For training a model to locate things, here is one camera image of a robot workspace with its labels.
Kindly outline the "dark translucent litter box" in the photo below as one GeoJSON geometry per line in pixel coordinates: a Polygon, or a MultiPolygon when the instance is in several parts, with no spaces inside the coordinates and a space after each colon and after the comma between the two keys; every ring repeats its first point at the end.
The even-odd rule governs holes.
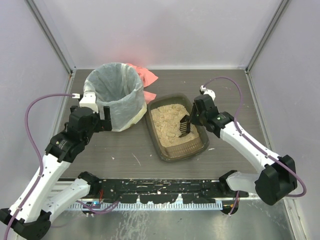
{"type": "Polygon", "coordinates": [[[180,120],[191,113],[192,103],[186,95],[173,93],[147,104],[146,124],[159,157],[176,162],[207,150],[210,141],[202,126],[192,125],[190,133],[181,136],[180,120]]]}

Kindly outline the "right aluminium frame post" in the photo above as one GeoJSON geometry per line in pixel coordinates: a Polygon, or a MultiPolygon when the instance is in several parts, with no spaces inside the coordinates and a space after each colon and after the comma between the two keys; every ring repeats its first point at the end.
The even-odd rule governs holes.
{"type": "Polygon", "coordinates": [[[265,45],[267,44],[269,38],[273,34],[278,22],[280,21],[281,17],[285,13],[286,9],[290,5],[291,0],[281,0],[278,7],[276,8],[275,13],[273,14],[269,24],[267,25],[266,30],[264,31],[264,34],[262,38],[260,39],[257,47],[254,50],[254,53],[252,57],[250,58],[250,61],[248,62],[247,67],[245,68],[245,72],[249,74],[256,63],[258,57],[260,56],[261,52],[263,51],[265,45]]]}

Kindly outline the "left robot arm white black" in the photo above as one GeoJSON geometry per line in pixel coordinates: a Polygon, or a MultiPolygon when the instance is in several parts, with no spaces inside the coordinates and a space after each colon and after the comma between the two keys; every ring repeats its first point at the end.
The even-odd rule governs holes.
{"type": "Polygon", "coordinates": [[[61,175],[85,149],[93,134],[100,131],[98,113],[88,107],[75,107],[64,130],[51,138],[27,188],[11,207],[0,210],[1,222],[26,240],[40,240],[71,204],[83,197],[98,195],[100,179],[85,171],[70,186],[49,197],[61,175]]]}

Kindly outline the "left aluminium frame post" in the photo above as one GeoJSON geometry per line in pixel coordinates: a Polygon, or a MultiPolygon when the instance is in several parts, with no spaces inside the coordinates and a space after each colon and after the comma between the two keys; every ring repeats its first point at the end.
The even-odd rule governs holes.
{"type": "Polygon", "coordinates": [[[69,74],[76,71],[76,65],[55,25],[49,9],[43,0],[25,0],[48,42],[69,74]]]}

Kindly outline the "black litter scoop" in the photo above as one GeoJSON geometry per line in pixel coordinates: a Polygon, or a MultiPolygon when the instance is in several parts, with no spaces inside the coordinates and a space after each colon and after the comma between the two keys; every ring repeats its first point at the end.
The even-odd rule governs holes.
{"type": "Polygon", "coordinates": [[[187,136],[191,131],[191,117],[189,115],[185,115],[179,121],[179,130],[180,130],[180,138],[187,136]]]}

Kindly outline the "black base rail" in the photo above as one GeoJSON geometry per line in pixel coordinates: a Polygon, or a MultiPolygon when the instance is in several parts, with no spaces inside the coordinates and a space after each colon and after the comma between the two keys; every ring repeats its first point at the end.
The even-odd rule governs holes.
{"type": "Polygon", "coordinates": [[[183,204],[215,203],[222,198],[219,183],[201,179],[104,179],[99,198],[104,203],[165,204],[175,203],[178,197],[183,204]]]}

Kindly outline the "aluminium frame post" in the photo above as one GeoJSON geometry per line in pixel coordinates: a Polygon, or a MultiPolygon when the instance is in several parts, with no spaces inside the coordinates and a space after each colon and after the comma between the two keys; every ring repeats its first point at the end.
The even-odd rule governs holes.
{"type": "Polygon", "coordinates": [[[76,71],[76,65],[55,25],[49,9],[43,0],[25,0],[48,42],[69,74],[76,71]]]}
{"type": "Polygon", "coordinates": [[[275,13],[273,14],[269,24],[267,25],[266,30],[264,31],[264,34],[262,38],[260,39],[257,47],[254,50],[254,53],[252,57],[250,58],[250,61],[248,62],[247,67],[245,68],[245,72],[249,74],[256,63],[258,57],[260,56],[261,52],[263,51],[265,45],[267,44],[269,38],[273,34],[278,22],[280,21],[281,17],[285,13],[286,9],[290,5],[291,0],[281,0],[278,7],[276,8],[275,13]]]}

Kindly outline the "pink cloth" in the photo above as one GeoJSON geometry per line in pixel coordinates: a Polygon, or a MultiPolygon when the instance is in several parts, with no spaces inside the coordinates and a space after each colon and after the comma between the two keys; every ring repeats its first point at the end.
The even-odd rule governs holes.
{"type": "MultiPolygon", "coordinates": [[[[135,71],[138,73],[140,79],[142,80],[143,87],[146,88],[153,84],[155,81],[157,81],[159,78],[152,73],[150,70],[148,70],[145,67],[136,66],[133,64],[128,63],[128,65],[135,69],[135,71]]],[[[149,102],[153,101],[156,98],[156,94],[148,91],[143,91],[145,102],[148,104],[149,102]]]]}

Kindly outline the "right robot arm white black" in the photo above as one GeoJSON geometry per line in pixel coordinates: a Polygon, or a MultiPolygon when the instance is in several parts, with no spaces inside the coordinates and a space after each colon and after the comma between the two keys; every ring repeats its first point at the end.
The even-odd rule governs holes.
{"type": "Polygon", "coordinates": [[[220,112],[210,95],[194,99],[189,121],[230,144],[256,170],[255,174],[232,170],[223,175],[223,181],[231,190],[256,194],[272,206],[298,187],[295,161],[289,155],[279,156],[263,146],[232,115],[220,112]]]}

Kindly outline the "trash bin with white liner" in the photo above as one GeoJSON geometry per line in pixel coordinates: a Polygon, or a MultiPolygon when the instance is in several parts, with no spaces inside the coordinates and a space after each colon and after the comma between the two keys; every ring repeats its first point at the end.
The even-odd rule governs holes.
{"type": "Polygon", "coordinates": [[[110,108],[113,132],[122,132],[141,120],[147,112],[143,82],[136,70],[125,63],[112,62],[93,70],[86,78],[84,92],[94,92],[100,117],[110,108]]]}

